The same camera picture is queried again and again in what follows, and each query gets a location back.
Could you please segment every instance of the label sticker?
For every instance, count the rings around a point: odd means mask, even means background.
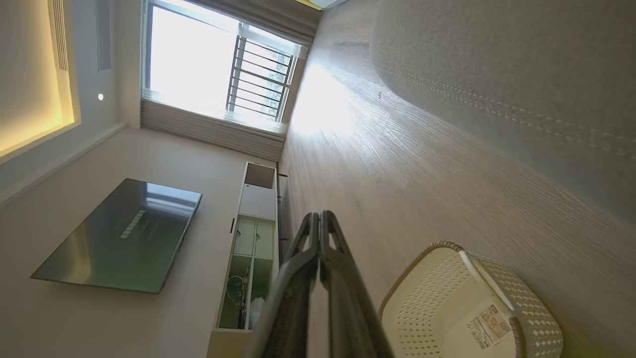
[[[466,328],[481,350],[496,345],[512,332],[510,325],[494,304],[481,311],[466,325]]]

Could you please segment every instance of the basket handle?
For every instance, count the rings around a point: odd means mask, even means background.
[[[479,262],[478,259],[473,258],[466,250],[460,251],[459,255],[462,257],[468,271],[470,271],[471,275],[475,280],[477,280],[479,285],[494,294],[494,296],[499,299],[500,304],[503,304],[510,309],[510,315],[513,316],[512,312],[515,310],[515,307],[504,291],[499,287],[497,282],[490,276],[488,270],[481,265],[481,262]]]

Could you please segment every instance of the curtain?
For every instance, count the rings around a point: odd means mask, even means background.
[[[190,113],[196,113],[198,116],[205,117],[210,121],[225,122],[229,125],[251,129],[254,132],[269,136],[285,138],[287,133],[287,125],[284,123],[227,111],[225,108],[215,108],[208,105],[205,99],[160,93],[149,89],[144,89],[141,97],[143,101],[149,103],[179,108]]]
[[[205,22],[211,26],[217,27],[224,31],[227,31],[236,36],[242,36],[247,39],[251,39],[262,45],[266,45],[275,48],[281,52],[289,55],[293,55],[299,59],[306,59],[309,46],[305,43],[298,43],[290,41],[280,36],[272,36],[266,31],[261,31],[254,26],[238,24],[236,21],[228,22],[223,20],[223,16],[219,16],[213,11],[201,9],[199,5],[196,5],[190,1],[184,0],[151,0],[153,4],[165,8],[167,10],[180,13],[184,16],[193,18],[195,20]]]
[[[322,13],[295,0],[189,0],[269,31],[311,45]]]

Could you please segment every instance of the metal railing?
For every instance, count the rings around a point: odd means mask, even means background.
[[[280,122],[295,64],[292,55],[237,36],[226,109]]]

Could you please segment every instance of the window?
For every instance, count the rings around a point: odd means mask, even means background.
[[[177,0],[151,3],[149,33],[147,88],[280,122],[296,65],[280,48],[290,41]]]

